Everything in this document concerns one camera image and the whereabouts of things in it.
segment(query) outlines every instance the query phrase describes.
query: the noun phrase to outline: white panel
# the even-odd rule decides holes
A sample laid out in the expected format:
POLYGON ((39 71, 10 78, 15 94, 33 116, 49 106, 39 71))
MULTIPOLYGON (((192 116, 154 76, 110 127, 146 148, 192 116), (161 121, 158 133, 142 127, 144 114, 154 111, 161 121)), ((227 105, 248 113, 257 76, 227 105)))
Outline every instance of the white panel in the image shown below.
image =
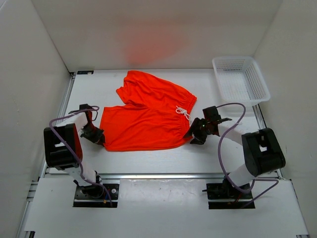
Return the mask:
POLYGON ((261 104, 286 157, 312 237, 317 237, 317 2, 284 1, 255 58, 271 93, 261 104))
MULTIPOLYGON (((271 182, 257 182, 253 194, 271 182)), ((255 209, 209 210, 203 180, 121 181, 118 208, 73 208, 71 178, 40 179, 25 226, 35 238, 295 238, 307 234, 290 181, 255 209)))
MULTIPOLYGON (((202 109, 220 105, 220 94, 212 69, 150 69, 153 75, 176 83, 198 97, 191 118, 203 118, 202 109)), ((91 75, 77 75, 69 99, 67 112, 79 109, 80 104, 100 106, 94 124, 100 125, 103 107, 124 105, 116 93, 123 85, 127 70, 98 70, 91 75)), ((237 121, 241 112, 219 110, 221 116, 237 121)), ((258 130, 254 113, 242 120, 246 131, 258 130)), ((221 173, 217 156, 219 137, 210 136, 205 145, 185 144, 178 148, 158 151, 108 152, 99 145, 80 138, 84 160, 98 173, 221 173)), ((228 171, 244 163, 242 146, 225 139, 222 156, 228 171)))
POLYGON ((0 34, 0 237, 15 237, 69 74, 30 0, 2 5, 0 34))
POLYGON ((0 0, 0 7, 4 4, 5 0, 0 0))
POLYGON ((70 71, 252 56, 281 0, 32 0, 70 71))

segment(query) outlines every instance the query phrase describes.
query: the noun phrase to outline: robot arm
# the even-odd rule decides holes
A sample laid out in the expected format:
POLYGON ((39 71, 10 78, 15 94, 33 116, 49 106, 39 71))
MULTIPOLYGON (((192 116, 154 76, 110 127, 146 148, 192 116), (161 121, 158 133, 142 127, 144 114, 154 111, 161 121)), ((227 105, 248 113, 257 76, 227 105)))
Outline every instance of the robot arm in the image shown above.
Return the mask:
MULTIPOLYGON (((83 104, 80 105, 78 111, 84 109, 92 109, 92 107, 88 104, 83 104)), ((85 111, 77 113, 57 124, 54 129, 76 153, 81 162, 82 169, 72 153, 57 138, 50 127, 44 129, 45 156, 48 167, 65 171, 71 175, 74 178, 74 182, 82 189, 83 193, 93 197, 102 194, 103 188, 92 184, 102 184, 102 180, 98 173, 92 170, 83 160, 83 152, 79 141, 80 134, 81 137, 85 137, 95 144, 103 145, 105 142, 103 130, 95 127, 92 123, 92 112, 85 111)))
MULTIPOLYGON (((234 123, 219 125, 222 136, 234 123)), ((272 129, 265 128, 253 133, 246 133, 247 128, 237 125, 226 134, 226 138, 243 146, 245 163, 229 174, 237 186, 243 186, 257 176, 285 166, 285 158, 272 129)))
MULTIPOLYGON (((191 144, 202 145, 208 135, 222 136, 235 123, 221 119, 215 106, 203 109, 204 119, 195 118, 184 137, 194 135, 191 144)), ((243 146, 245 163, 231 172, 229 177, 237 186, 248 184, 257 176, 285 166, 285 158, 270 128, 246 133, 247 128, 237 125, 226 137, 243 146)))

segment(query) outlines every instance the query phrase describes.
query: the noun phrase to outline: orange shorts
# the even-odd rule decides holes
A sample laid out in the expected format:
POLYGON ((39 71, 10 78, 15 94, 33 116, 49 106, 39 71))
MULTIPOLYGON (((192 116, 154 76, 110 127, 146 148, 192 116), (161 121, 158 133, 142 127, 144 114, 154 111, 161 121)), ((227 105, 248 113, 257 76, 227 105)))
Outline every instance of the orange shorts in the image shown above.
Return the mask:
POLYGON ((183 87, 140 71, 129 71, 117 94, 125 106, 105 107, 100 123, 109 151, 162 150, 183 145, 196 97, 183 87))

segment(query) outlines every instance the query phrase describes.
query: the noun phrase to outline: mesh basket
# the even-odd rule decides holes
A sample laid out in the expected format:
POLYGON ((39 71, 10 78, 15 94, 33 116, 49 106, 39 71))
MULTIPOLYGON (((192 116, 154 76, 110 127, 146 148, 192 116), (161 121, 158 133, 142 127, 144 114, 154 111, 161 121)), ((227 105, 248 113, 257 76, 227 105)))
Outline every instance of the mesh basket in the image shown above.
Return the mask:
POLYGON ((225 103, 255 106, 270 99, 266 83, 252 57, 217 57, 212 64, 225 103))

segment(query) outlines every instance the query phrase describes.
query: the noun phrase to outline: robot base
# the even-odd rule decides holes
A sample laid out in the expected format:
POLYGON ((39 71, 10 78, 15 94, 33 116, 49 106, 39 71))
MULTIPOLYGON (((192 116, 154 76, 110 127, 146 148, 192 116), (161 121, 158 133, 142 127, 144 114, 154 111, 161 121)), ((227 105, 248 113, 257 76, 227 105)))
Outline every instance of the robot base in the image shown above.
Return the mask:
MULTIPOLYGON (((119 197, 119 184, 117 183, 104 183, 104 186, 108 189, 112 200, 112 208, 118 206, 119 197)), ((84 194, 79 186, 76 187, 73 207, 100 207, 111 208, 110 201, 107 199, 104 203, 105 195, 101 195, 98 198, 91 197, 88 194, 84 194)))
MULTIPOLYGON (((242 189, 249 189, 250 185, 241 186, 242 189)), ((204 190, 208 195, 209 209, 240 209, 253 199, 252 193, 243 194, 232 188, 228 192, 223 191, 222 183, 207 183, 207 189, 204 190)), ((244 209, 255 208, 254 202, 244 209)))

